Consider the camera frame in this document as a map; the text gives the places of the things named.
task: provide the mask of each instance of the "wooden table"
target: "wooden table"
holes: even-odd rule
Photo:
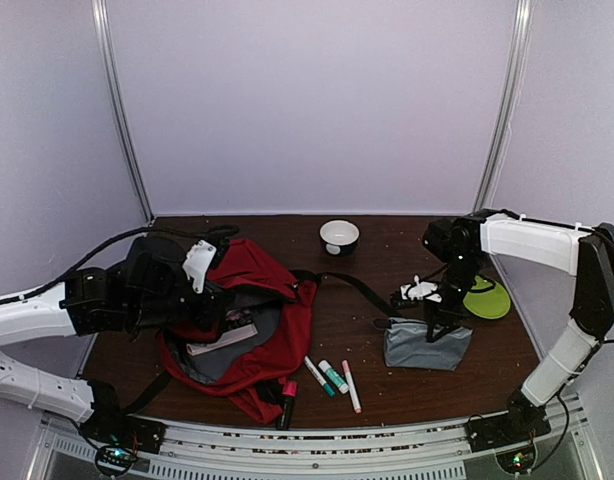
[[[385,299],[414,273],[429,273],[440,266],[420,242],[430,217],[352,217],[361,239],[355,254],[345,258],[321,250],[318,230],[329,219],[184,217],[158,219],[157,225],[202,231],[234,223],[240,226],[241,236],[257,242],[287,268],[349,273]],[[404,312],[411,318],[421,314],[418,309]],[[381,316],[352,287],[334,279],[323,283],[314,307],[310,357],[315,362],[326,358],[332,365],[349,360],[363,412],[353,412],[348,395],[329,398],[301,367],[293,376],[299,387],[292,428],[398,425],[501,410],[512,390],[538,363],[518,313],[512,309],[502,320],[467,321],[474,328],[471,345],[454,372],[387,368],[382,333],[371,323]],[[104,333],[98,337],[84,377],[112,383],[121,404],[127,405],[161,371],[153,333],[143,332],[134,343],[125,334]],[[229,400],[205,396],[175,381],[142,413],[217,425],[256,425]]]

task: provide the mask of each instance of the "purple wall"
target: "purple wall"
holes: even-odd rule
[[[110,2],[158,214],[473,205],[516,2]]]
[[[88,2],[0,2],[0,294],[43,283],[142,223]],[[121,249],[100,258],[101,266]],[[86,339],[5,348],[74,375]],[[39,412],[0,400],[0,479],[21,478]]]
[[[511,127],[494,206],[559,222],[614,223],[614,0],[538,2]],[[504,266],[544,353],[567,321],[573,279],[520,261]],[[614,479],[614,346],[576,386]]]

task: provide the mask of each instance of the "gray pouch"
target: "gray pouch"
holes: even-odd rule
[[[420,320],[390,318],[385,331],[385,364],[388,367],[454,371],[463,359],[471,330],[459,327],[434,343],[427,343],[427,324]]]

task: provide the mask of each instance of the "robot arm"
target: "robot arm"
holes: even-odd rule
[[[548,432],[544,405],[580,374],[614,324],[614,227],[570,227],[511,212],[482,210],[432,222],[423,244],[447,264],[443,278],[433,287],[429,287],[430,282],[403,286],[395,303],[424,302],[432,332],[428,333],[429,341],[438,338],[433,334],[436,326],[448,331],[466,316],[462,301],[486,255],[522,258],[576,277],[571,319],[547,356],[510,396],[509,412],[498,420],[470,424],[471,434],[476,434],[472,438],[478,437],[472,444],[475,449],[495,448],[500,446],[497,441],[504,444],[524,439],[532,429]],[[423,288],[432,294],[422,294]]]
[[[77,270],[31,298],[26,295],[34,290],[14,294],[19,301],[0,305],[0,346],[50,336],[107,330],[132,333],[176,321],[207,321],[200,315],[194,318],[194,312],[205,312],[218,291],[205,282],[216,253],[217,248],[204,240],[184,255],[171,240],[139,238],[120,265]]]
[[[103,245],[158,230],[137,229]],[[176,322],[210,330],[223,318],[229,298],[205,277],[225,255],[227,237],[237,231],[235,227],[210,231],[188,252],[165,237],[139,237],[126,259],[109,269],[79,269],[90,254],[46,286],[0,297],[0,346],[102,331],[135,334]],[[1,351],[0,397],[81,423],[81,432],[102,443],[131,447],[136,437],[140,450],[157,453],[163,438],[164,425],[123,414],[111,385],[58,377]]]

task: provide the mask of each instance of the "green plate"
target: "green plate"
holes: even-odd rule
[[[468,293],[463,300],[463,305],[477,317],[486,320],[498,320],[504,317],[511,308],[511,299],[505,287],[500,283],[493,290],[484,293]],[[472,290],[481,290],[491,286],[491,282],[481,276],[476,277],[476,285]]]

